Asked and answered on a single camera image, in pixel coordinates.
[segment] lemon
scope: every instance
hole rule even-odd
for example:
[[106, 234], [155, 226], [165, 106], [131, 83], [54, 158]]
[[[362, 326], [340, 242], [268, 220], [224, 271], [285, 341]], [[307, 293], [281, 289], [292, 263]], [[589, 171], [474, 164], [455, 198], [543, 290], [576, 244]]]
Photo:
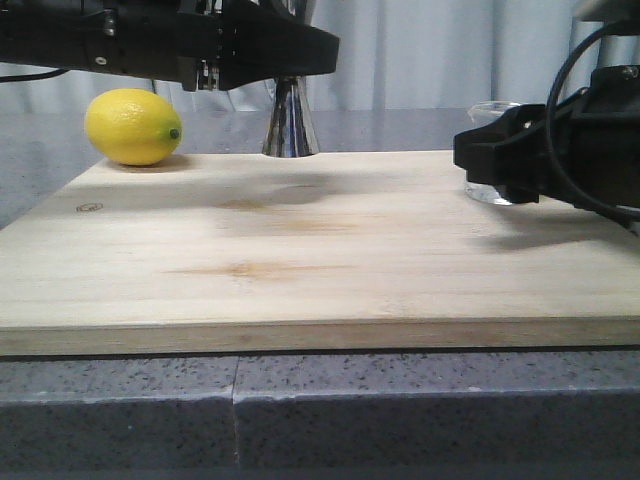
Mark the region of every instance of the lemon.
[[123, 165], [153, 165], [182, 140], [182, 122], [171, 104], [137, 88], [96, 97], [87, 108], [84, 129], [94, 147]]

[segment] wood grain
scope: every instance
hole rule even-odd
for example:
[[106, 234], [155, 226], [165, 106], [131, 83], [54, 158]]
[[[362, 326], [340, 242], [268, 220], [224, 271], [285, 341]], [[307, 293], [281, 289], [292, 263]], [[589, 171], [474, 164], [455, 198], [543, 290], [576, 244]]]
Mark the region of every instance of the wood grain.
[[0, 231], [0, 354], [640, 343], [640, 243], [451, 152], [103, 161]]

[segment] granite countertop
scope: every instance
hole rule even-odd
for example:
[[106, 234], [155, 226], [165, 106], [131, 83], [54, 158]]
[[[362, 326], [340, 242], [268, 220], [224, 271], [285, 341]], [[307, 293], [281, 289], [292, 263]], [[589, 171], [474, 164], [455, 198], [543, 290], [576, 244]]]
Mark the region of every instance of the granite countertop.
[[[184, 114], [180, 151], [257, 152], [267, 117]], [[314, 121], [324, 151], [449, 149], [470, 127], [457, 109]], [[0, 117], [0, 228], [99, 160], [81, 124]], [[638, 478], [639, 366], [636, 348], [4, 358], [0, 478]]]

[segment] metal screw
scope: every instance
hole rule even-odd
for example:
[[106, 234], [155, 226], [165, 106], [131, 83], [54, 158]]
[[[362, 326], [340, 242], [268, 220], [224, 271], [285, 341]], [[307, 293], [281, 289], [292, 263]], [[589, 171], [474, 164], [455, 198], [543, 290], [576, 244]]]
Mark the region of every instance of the metal screw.
[[622, 69], [622, 76], [630, 79], [630, 78], [638, 78], [640, 75], [640, 70], [635, 65], [627, 65]]

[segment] clear glass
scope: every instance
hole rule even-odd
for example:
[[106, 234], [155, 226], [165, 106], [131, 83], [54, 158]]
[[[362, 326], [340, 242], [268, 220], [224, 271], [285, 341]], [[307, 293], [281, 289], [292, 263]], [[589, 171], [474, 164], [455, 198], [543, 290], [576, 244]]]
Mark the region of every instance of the clear glass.
[[[467, 113], [471, 117], [474, 128], [484, 127], [495, 122], [504, 112], [513, 107], [520, 106], [519, 103], [490, 101], [476, 103]], [[465, 180], [464, 191], [474, 200], [490, 203], [492, 205], [513, 205], [508, 198], [505, 198], [491, 185], [472, 183]]]

